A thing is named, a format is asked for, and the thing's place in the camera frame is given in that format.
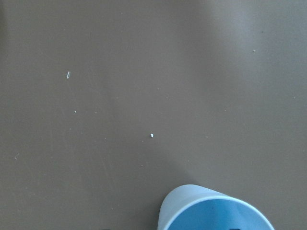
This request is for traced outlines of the blue cup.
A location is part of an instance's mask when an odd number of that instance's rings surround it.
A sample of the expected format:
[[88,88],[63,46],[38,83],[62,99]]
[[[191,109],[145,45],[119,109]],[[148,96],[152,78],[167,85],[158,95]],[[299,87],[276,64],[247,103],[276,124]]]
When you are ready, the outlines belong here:
[[164,198],[159,230],[272,230],[255,207],[240,199],[199,185],[186,184]]

